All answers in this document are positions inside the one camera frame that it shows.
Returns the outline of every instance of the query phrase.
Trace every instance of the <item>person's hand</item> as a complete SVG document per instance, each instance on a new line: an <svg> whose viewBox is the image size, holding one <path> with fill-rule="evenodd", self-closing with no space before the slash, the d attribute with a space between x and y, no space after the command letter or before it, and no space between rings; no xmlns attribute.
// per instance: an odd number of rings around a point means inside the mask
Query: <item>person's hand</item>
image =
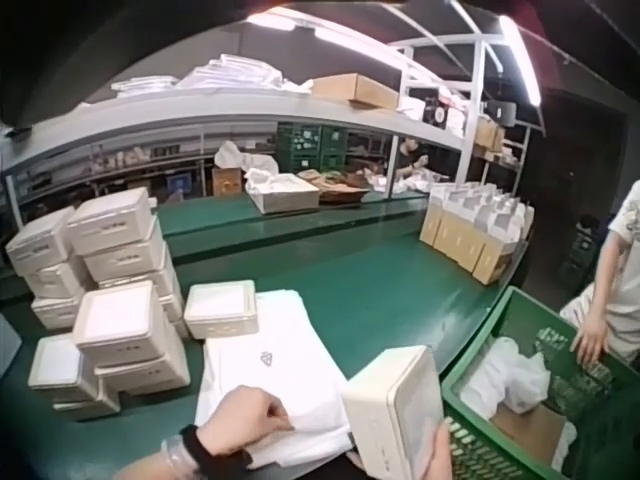
<svg viewBox="0 0 640 480"><path fill-rule="evenodd" d="M609 352L609 327L604 315L589 311L571 344L571 351L577 352L578 363L589 367L596 363L602 351Z"/></svg>
<svg viewBox="0 0 640 480"><path fill-rule="evenodd" d="M197 435L202 446L218 456L231 455L273 432L291 429L278 398L260 388L240 386L225 395Z"/></svg>
<svg viewBox="0 0 640 480"><path fill-rule="evenodd" d="M423 480L453 480L451 450L449 449L449 426L446 422L442 422L442 425L440 425L433 445L433 458L424 474Z"/></svg>

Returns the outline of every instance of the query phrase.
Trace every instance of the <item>bracelet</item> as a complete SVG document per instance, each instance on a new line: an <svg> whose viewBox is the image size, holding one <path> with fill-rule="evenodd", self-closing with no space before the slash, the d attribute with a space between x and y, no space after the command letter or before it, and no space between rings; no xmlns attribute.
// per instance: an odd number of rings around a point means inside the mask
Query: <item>bracelet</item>
<svg viewBox="0 0 640 480"><path fill-rule="evenodd" d="M189 455L180 435L163 440L160 452L171 467L177 480L197 480L200 476L198 464Z"/></svg>

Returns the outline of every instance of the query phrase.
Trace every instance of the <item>white t-shirt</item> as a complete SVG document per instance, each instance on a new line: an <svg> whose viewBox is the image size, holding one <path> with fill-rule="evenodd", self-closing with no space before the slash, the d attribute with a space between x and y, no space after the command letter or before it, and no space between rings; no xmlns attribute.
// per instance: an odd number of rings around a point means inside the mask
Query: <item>white t-shirt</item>
<svg viewBox="0 0 640 480"><path fill-rule="evenodd" d="M609 225L631 248L620 259L607 304L609 346L631 362L640 352L640 181L635 182L618 214ZM579 326L588 313L594 285L572 300L560 314Z"/></svg>

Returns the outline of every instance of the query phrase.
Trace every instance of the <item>plastic wrap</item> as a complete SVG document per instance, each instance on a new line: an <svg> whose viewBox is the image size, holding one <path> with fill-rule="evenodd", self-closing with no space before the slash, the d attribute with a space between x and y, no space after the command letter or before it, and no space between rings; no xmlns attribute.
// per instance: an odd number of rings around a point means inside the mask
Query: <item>plastic wrap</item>
<svg viewBox="0 0 640 480"><path fill-rule="evenodd" d="M154 75L150 77L134 77L111 84L111 90L118 92L118 98L132 97L145 93L164 92L175 88L178 79L170 75Z"/></svg>

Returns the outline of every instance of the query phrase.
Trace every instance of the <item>stacked white boxes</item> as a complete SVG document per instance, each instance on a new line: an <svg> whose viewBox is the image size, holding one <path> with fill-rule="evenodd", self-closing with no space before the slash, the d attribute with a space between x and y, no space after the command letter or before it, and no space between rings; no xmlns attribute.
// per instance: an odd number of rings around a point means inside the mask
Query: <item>stacked white boxes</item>
<svg viewBox="0 0 640 480"><path fill-rule="evenodd" d="M73 419L111 415L120 411L118 394L100 379L73 342L70 333L38 342L28 380L29 387L53 402L57 411Z"/></svg>
<svg viewBox="0 0 640 480"><path fill-rule="evenodd" d="M28 223L7 244L16 273L35 295L31 307L48 330L73 327L80 301L93 282L72 248L67 222L73 207Z"/></svg>
<svg viewBox="0 0 640 480"><path fill-rule="evenodd" d="M169 322L186 336L184 300L160 222L144 187L84 202L68 223L74 250L100 288L151 280Z"/></svg>
<svg viewBox="0 0 640 480"><path fill-rule="evenodd" d="M191 381L182 341L151 280L87 293L73 339L115 390L146 395Z"/></svg>

